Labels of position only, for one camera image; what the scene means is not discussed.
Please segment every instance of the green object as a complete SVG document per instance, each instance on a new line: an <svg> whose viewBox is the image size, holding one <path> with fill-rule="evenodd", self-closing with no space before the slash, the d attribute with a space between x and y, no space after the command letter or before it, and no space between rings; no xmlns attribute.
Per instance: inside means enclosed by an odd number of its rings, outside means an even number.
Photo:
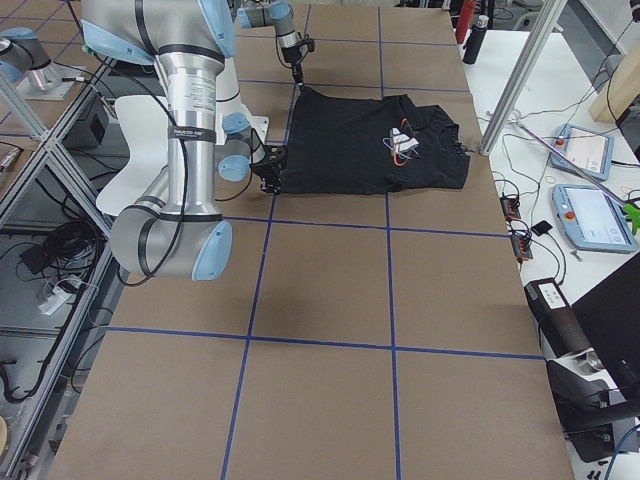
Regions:
<svg viewBox="0 0 640 480"><path fill-rule="evenodd" d="M640 209L634 207L630 203L627 203L624 207L622 207L624 213L629 215L631 219L631 233L634 235L638 231L638 227L640 226Z"/></svg>

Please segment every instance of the red cylinder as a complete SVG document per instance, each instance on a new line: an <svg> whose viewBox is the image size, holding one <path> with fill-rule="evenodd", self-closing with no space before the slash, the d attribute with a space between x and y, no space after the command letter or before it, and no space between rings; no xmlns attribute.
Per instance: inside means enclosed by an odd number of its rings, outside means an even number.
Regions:
<svg viewBox="0 0 640 480"><path fill-rule="evenodd" d="M465 37L467 36L467 30L469 30L469 25L471 25L475 10L476 0L464 0L462 8L460 9L458 24L456 25L456 41L458 42L458 45L462 45Z"/></svg>

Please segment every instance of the white desk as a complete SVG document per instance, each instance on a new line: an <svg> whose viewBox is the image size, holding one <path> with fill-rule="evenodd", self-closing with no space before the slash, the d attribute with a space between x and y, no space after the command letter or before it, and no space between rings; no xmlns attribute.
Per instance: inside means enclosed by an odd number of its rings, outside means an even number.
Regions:
<svg viewBox="0 0 640 480"><path fill-rule="evenodd" d="M495 109L507 79L524 46L527 35L528 33L526 32L487 32L477 62L474 65L465 65L469 89L474 97L474 105L478 117L488 118L486 112L493 112ZM525 115L543 110L560 110L578 102L583 94L587 92L590 85L589 79L562 35L554 33L547 41L518 99L516 108ZM595 94L577 107L577 111L576 107L573 107L565 112L532 115L527 117L524 123L541 136L551 136L576 111L571 123L598 132L614 128L615 125L613 124L597 123L591 119L588 107L594 99ZM486 127L486 122L480 121L480 126L482 128ZM512 125L507 125L503 130L503 135L509 133L527 137L525 132ZM614 160L636 163L635 156L622 134L615 130L611 132L611 135L614 137ZM532 141L507 137L505 142L513 166L517 170L536 179L542 177L540 197L533 215L534 195L521 197L520 211L530 226L541 220L547 220L554 226L550 233L562 247L567 260L567 274L562 290L569 302L573 303L630 257L624 254L580 251L579 255L582 258L582 262L580 262L571 255L570 252L574 249L566 240L558 219L553 212L551 190L556 183L588 183L575 175L550 166L546 168L546 172L543 175L548 151ZM491 152L490 161L492 169L502 173L507 179L516 183L521 192L535 191L536 185L532 181L517 175L511 170L507 155L500 141ZM501 183L498 184L498 191L502 190ZM626 198L629 190L640 188L640 168L612 166L611 175L605 184L616 194ZM513 191L511 187L505 186L506 193L513 193ZM536 238L536 240L546 245L554 253L559 253L557 247L546 235ZM525 262L521 271L523 285L534 279L553 276L555 273L556 263L549 253L537 245L532 246L532 252L534 259ZM606 466L603 468L599 467L597 463L585 464L580 461L571 445L568 445L568 448L576 479L586 478L586 475L591 470L602 470L600 478L604 478ZM610 480L632 480L639 478L639 476L640 454L621 455L616 459Z"/></svg>

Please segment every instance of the blue cable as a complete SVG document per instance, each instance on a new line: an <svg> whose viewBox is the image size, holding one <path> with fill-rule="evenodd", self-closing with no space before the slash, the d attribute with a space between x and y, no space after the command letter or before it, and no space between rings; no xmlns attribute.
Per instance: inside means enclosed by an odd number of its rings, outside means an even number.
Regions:
<svg viewBox="0 0 640 480"><path fill-rule="evenodd" d="M611 461L609 462L609 466L607 467L607 473L605 473L604 475L604 480L609 480L609 475L611 475L611 469L613 468L613 462L616 461L616 457L620 453L622 445L624 445L624 442L627 440L627 438L629 438L629 436L637 430L640 430L640 425L634 425L633 427L631 427L627 431L627 433L625 433L624 436L620 439L618 445L616 445L616 451L613 452L613 455L611 456Z"/></svg>

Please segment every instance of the black t-shirt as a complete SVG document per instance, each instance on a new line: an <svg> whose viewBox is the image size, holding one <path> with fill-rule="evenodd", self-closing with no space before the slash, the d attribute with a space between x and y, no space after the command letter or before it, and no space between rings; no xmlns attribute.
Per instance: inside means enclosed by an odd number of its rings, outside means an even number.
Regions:
<svg viewBox="0 0 640 480"><path fill-rule="evenodd" d="M413 152L405 152L410 159L394 162L392 128L418 141ZM306 87L293 112L288 148L284 193L462 188L469 169L458 125L439 106L416 107L407 95L331 98Z"/></svg>

